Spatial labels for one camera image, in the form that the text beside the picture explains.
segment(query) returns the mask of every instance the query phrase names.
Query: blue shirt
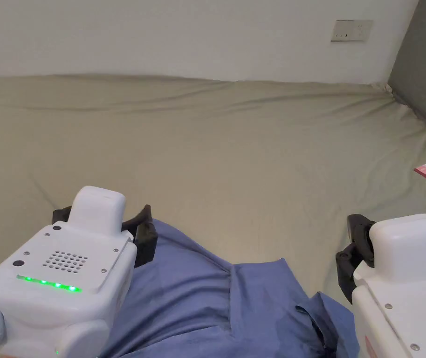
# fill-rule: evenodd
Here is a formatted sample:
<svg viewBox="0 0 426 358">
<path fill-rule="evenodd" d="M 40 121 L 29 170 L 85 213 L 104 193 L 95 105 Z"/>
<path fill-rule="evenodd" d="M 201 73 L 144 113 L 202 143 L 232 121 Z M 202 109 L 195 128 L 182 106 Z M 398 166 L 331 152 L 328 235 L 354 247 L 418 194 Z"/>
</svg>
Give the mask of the blue shirt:
<svg viewBox="0 0 426 358">
<path fill-rule="evenodd" d="M 352 314 L 305 294 L 286 261 L 232 265 L 155 221 L 153 262 L 130 290 L 99 358 L 356 358 Z"/>
</svg>

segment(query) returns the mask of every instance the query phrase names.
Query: crumpled fabric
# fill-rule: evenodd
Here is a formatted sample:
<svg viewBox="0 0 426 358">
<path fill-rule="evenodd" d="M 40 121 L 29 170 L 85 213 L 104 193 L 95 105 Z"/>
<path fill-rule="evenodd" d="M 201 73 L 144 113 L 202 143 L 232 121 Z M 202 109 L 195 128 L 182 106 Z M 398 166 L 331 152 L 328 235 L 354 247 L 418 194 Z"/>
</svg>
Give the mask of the crumpled fabric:
<svg viewBox="0 0 426 358">
<path fill-rule="evenodd" d="M 99 358 L 356 358 L 351 312 L 305 294 L 284 259 L 230 264 L 163 222 Z"/>
</svg>

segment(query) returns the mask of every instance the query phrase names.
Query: green led light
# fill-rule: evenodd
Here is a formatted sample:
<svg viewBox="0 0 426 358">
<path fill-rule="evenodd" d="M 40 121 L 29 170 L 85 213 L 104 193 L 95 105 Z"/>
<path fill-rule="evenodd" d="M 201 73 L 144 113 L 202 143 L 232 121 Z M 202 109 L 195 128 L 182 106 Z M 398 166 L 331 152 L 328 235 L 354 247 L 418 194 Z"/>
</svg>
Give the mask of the green led light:
<svg viewBox="0 0 426 358">
<path fill-rule="evenodd" d="M 60 288 L 61 290 L 67 290 L 67 291 L 71 291 L 71 292 L 82 292 L 82 290 L 80 288 L 77 288 L 75 286 L 66 286 L 66 285 L 63 285 L 61 283 L 49 282 L 49 281 L 46 281 L 46 280 L 39 280 L 37 278 L 25 277 L 25 276 L 21 276 L 21 275 L 17 275 L 16 277 L 20 280 L 25 280 L 25 281 L 30 281 L 30 282 L 34 282 L 34 283 L 40 283 L 40 284 L 43 284 L 43 285 L 53 286 L 53 287 L 56 287 L 56 288 Z"/>
</svg>

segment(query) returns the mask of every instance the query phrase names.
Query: white wall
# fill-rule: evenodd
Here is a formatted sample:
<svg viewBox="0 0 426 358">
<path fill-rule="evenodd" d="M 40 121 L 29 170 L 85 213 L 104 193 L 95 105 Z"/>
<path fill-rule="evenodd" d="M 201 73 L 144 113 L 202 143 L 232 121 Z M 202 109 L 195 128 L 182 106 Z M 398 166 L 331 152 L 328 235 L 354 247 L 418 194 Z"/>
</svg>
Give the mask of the white wall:
<svg viewBox="0 0 426 358">
<path fill-rule="evenodd" d="M 386 81 L 418 0 L 0 0 L 0 75 Z M 336 19 L 374 20 L 330 43 Z"/>
</svg>

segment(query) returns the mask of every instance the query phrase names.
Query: wall socket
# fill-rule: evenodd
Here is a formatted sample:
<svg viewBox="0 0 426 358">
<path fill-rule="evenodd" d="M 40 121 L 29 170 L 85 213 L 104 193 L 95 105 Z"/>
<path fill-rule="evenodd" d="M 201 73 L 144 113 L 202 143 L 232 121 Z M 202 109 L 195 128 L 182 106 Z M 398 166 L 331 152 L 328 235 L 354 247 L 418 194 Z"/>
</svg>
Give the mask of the wall socket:
<svg viewBox="0 0 426 358">
<path fill-rule="evenodd" d="M 372 24 L 372 20 L 337 20 L 331 41 L 367 41 Z"/>
</svg>

